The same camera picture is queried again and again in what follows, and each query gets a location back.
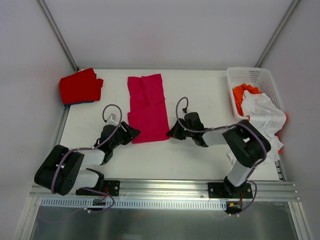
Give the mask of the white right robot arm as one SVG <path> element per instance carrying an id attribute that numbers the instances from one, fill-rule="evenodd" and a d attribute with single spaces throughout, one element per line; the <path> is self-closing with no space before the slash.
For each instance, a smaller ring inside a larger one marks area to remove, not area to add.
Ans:
<path id="1" fill-rule="evenodd" d="M 235 157 L 235 163 L 223 180 L 222 191 L 230 198 L 241 193 L 254 169 L 266 159 L 271 150 L 270 142 L 248 120 L 207 128 L 197 112 L 189 112 L 184 118 L 178 118 L 166 136 L 177 140 L 191 138 L 197 146 L 203 148 L 227 145 Z"/>

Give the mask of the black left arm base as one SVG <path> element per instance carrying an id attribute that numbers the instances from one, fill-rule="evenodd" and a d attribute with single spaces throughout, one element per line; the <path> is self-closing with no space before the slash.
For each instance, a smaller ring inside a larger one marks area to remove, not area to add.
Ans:
<path id="1" fill-rule="evenodd" d="M 119 191 L 120 191 L 120 184 L 121 182 L 119 180 L 103 180 L 99 184 L 97 184 L 95 187 L 90 188 L 91 190 L 97 191 L 97 192 L 103 192 L 111 195 L 112 197 L 118 197 Z M 92 192 L 89 190 L 85 190 L 83 188 L 77 189 L 75 191 L 75 194 L 77 196 L 102 196 L 100 193 Z"/>

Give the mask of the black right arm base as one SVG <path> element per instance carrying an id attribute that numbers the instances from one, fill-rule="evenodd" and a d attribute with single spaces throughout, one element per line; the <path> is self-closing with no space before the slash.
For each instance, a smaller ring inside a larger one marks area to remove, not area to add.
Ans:
<path id="1" fill-rule="evenodd" d="M 208 197 L 210 199 L 252 199 L 253 191 L 251 184 L 246 182 L 241 186 L 234 187 L 224 182 L 208 182 Z"/>

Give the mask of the magenta t shirt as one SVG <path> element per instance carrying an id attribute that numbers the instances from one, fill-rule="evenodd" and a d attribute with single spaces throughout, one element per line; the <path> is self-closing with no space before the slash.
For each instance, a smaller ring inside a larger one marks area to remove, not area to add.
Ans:
<path id="1" fill-rule="evenodd" d="M 166 141 L 170 130 L 163 79 L 160 73 L 149 76 L 129 76 L 127 87 L 130 95 L 129 125 L 140 131 L 132 143 Z"/>

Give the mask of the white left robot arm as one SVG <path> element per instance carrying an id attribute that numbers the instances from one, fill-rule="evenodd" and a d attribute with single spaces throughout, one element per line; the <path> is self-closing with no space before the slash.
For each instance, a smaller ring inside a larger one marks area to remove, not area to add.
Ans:
<path id="1" fill-rule="evenodd" d="M 52 194 L 65 196 L 72 189 L 87 188 L 93 195 L 104 191 L 103 174 L 90 166 L 102 166 L 109 162 L 113 151 L 127 145 L 141 134 L 125 121 L 119 125 L 106 124 L 92 147 L 70 150 L 63 145 L 53 147 L 34 176 L 34 182 Z"/>

